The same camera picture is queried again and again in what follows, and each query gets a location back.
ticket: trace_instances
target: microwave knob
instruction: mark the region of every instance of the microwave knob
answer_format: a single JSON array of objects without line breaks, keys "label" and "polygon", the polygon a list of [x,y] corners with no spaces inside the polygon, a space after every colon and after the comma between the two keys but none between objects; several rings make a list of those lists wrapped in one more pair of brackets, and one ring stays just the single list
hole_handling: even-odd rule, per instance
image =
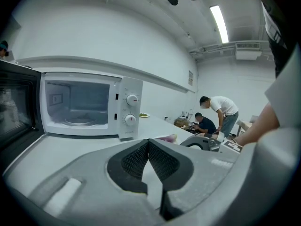
[{"label": "microwave knob", "polygon": [[135,95],[129,95],[127,97],[127,103],[131,106],[135,106],[138,103],[138,98]]},{"label": "microwave knob", "polygon": [[125,117],[126,125],[128,126],[134,126],[136,124],[136,117],[133,115],[127,115]]}]

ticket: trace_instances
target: gray plastic device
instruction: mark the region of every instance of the gray plastic device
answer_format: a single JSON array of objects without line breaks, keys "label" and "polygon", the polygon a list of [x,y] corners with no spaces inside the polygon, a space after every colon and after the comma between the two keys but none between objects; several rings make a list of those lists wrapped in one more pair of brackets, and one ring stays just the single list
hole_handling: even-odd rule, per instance
[{"label": "gray plastic device", "polygon": [[[29,198],[11,192],[40,225],[246,225],[268,211],[288,185],[298,165],[300,134],[272,131],[238,157],[156,139],[128,142],[75,159]],[[163,184],[159,213],[141,181],[148,160]],[[43,208],[69,178],[82,184],[53,217]]]}]

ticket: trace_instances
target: white t-shirt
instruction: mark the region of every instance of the white t-shirt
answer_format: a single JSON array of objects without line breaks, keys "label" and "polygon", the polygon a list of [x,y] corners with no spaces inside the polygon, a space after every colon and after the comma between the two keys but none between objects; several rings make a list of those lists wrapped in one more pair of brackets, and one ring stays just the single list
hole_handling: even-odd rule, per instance
[{"label": "white t-shirt", "polygon": [[234,115],[238,107],[232,100],[224,96],[214,96],[210,98],[210,106],[216,112],[221,109],[224,115]]}]

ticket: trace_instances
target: ceiling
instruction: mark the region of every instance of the ceiling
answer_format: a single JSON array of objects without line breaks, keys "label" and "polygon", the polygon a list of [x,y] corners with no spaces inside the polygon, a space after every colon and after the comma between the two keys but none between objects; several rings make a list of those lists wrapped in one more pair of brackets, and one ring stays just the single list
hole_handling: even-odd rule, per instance
[{"label": "ceiling", "polygon": [[[167,0],[92,0],[135,11],[159,24],[196,59],[208,57],[203,51],[219,47],[221,38],[210,6],[219,5],[225,20],[229,41],[267,40],[260,0],[179,0],[172,6]],[[210,56],[227,53],[212,53]]]}]

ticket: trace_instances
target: jeans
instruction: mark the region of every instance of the jeans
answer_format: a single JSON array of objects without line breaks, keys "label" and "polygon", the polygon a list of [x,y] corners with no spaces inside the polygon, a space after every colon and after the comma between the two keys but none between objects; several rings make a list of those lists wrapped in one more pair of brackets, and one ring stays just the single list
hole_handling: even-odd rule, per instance
[{"label": "jeans", "polygon": [[233,115],[226,115],[224,117],[224,120],[222,121],[221,132],[225,134],[225,137],[227,137],[230,134],[231,130],[235,125],[237,118],[238,118],[238,111]]}]

